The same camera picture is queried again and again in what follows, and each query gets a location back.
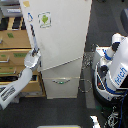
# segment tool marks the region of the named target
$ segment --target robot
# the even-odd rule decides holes
[[[94,92],[106,103],[117,103],[128,83],[128,37],[116,33],[110,47],[97,47],[92,69],[94,69]]]
[[[28,52],[25,57],[25,69],[20,73],[20,78],[8,85],[0,86],[0,109],[4,110],[8,104],[21,92],[21,90],[29,83],[32,78],[32,72],[38,68],[41,60],[41,53],[36,43],[36,38],[31,25],[34,49]]]

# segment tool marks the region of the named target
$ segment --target freezer drawer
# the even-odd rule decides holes
[[[82,58],[42,72],[46,95],[53,98],[77,98]]]
[[[0,50],[0,66],[24,65],[24,58],[31,49]]]

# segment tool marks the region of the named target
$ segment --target gray floor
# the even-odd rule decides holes
[[[128,7],[128,1],[106,0],[99,3],[93,0],[89,30],[85,52],[91,51],[92,44],[110,46],[114,33],[126,36],[120,22],[120,12]],[[81,73],[82,79],[90,79],[88,69]],[[89,83],[80,81],[81,88],[87,89]],[[20,104],[10,104],[0,112],[0,128],[36,128],[39,125],[80,125],[82,128],[92,128],[91,115],[98,117],[101,128],[105,119],[101,111],[94,107],[95,100],[90,93],[79,91],[77,99],[22,98]]]

